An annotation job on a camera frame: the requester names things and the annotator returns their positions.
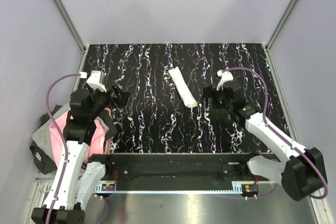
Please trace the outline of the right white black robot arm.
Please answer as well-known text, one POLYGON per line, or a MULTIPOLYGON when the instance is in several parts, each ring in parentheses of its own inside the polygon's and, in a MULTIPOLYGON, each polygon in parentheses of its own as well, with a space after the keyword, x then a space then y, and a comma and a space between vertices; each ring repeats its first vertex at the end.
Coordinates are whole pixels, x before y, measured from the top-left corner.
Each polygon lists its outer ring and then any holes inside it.
POLYGON ((205 87, 203 99, 210 99, 214 109, 226 110, 234 122, 260 139, 278 158, 273 161, 261 155, 253 156, 238 167, 242 179, 264 177, 280 184, 295 201, 312 196, 321 188, 328 192, 322 153, 315 147, 304 147, 278 129, 260 109, 246 100, 243 86, 237 81, 227 81, 220 88, 205 87))

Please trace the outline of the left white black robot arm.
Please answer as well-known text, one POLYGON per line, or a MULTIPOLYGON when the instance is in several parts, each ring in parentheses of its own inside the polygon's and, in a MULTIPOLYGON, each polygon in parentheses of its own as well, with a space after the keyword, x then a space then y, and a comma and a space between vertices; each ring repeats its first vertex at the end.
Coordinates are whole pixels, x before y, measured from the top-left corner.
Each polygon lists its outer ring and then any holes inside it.
POLYGON ((34 223, 84 223, 85 208, 100 179, 113 175, 111 159, 106 154, 93 154, 80 176, 81 166, 97 129, 96 117, 108 106, 122 108, 130 93, 119 87, 106 92, 78 89, 70 96, 70 110, 61 135, 63 147, 51 190, 42 207, 34 208, 34 223))

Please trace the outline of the white cloth napkin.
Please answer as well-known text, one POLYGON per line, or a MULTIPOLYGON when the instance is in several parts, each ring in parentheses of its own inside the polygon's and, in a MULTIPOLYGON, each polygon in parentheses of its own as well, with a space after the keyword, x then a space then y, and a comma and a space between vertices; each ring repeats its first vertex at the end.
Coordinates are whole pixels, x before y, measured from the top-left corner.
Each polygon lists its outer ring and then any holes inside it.
POLYGON ((171 76, 184 105, 190 109, 197 107, 197 102, 186 85, 180 69, 175 67, 169 70, 168 73, 171 76))

